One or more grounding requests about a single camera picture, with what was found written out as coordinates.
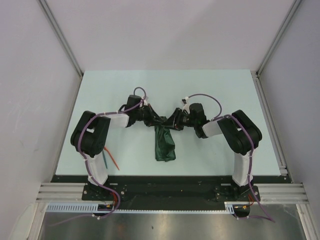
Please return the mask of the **dark green cloth napkin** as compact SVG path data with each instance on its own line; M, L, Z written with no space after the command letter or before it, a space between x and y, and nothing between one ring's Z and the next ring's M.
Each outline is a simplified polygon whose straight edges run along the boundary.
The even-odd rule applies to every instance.
M158 162L169 162L176 159L175 142L169 128L155 125L155 159Z

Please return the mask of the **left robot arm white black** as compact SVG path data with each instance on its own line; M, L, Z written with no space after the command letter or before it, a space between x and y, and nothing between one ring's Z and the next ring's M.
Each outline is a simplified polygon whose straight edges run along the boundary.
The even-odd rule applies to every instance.
M159 116L146 100L131 94L126 104L116 113L96 114L84 111L70 137L70 144L84 157L85 166L89 168L88 181L95 185L93 194L100 200L110 196L111 188L105 184L108 179L106 161L102 153L106 145L110 128L128 128L136 122L146 126L160 125L165 120Z

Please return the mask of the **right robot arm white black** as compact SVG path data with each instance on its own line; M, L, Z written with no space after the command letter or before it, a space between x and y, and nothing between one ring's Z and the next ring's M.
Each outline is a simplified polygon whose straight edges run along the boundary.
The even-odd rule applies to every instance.
M248 196L250 188L253 187L253 153L263 136L260 129L242 110L209 120L203 105L192 103L183 108L176 108L162 126L176 131L182 131L185 127L193 128L200 139L223 135L234 152L230 194L237 201L242 201Z

